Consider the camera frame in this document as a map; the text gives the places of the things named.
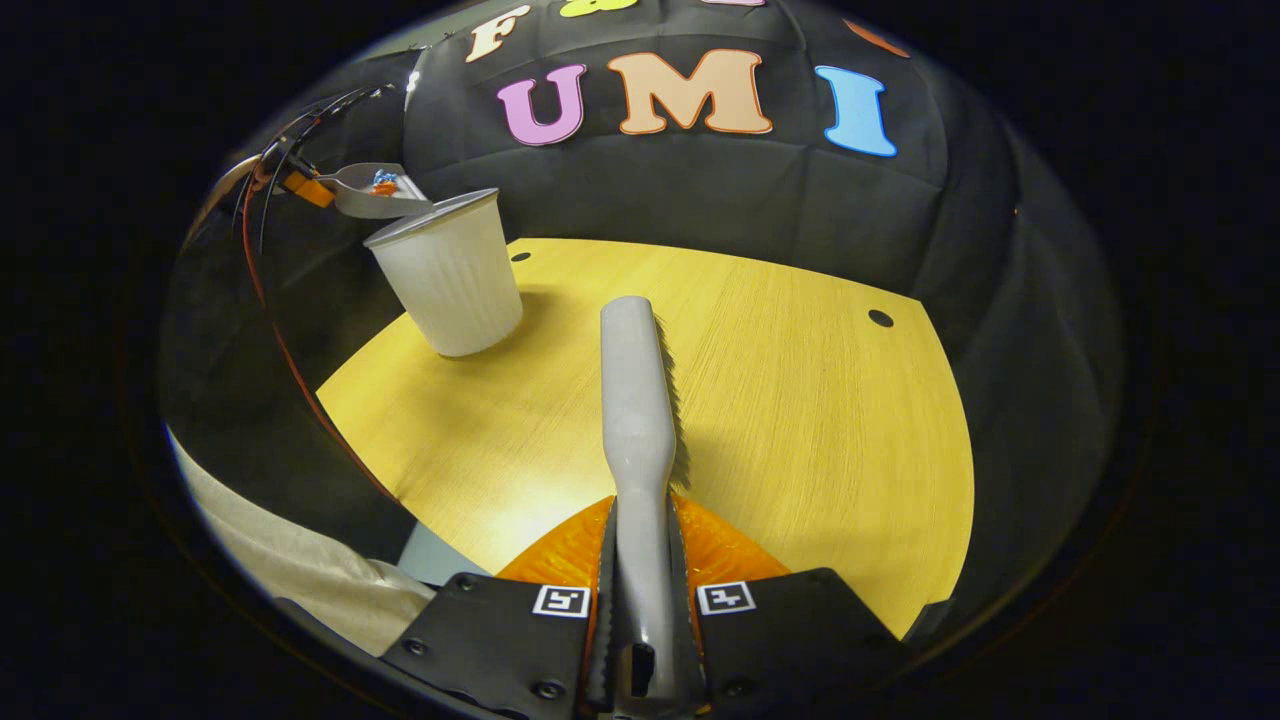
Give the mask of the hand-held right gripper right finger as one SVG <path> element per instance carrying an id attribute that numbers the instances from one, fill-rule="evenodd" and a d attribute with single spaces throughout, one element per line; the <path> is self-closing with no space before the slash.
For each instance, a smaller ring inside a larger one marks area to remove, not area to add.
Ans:
<path id="1" fill-rule="evenodd" d="M 906 646 L 831 568 L 790 571 L 742 532 L 673 498 L 699 717 L 838 717 L 906 665 Z"/>

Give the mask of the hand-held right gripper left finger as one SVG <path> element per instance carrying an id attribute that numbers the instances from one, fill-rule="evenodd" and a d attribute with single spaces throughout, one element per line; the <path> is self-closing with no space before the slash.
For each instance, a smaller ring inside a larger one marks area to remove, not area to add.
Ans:
<path id="1" fill-rule="evenodd" d="M 611 711 L 613 505 L 562 521 L 494 577 L 454 574 L 383 661 L 500 717 Z"/>

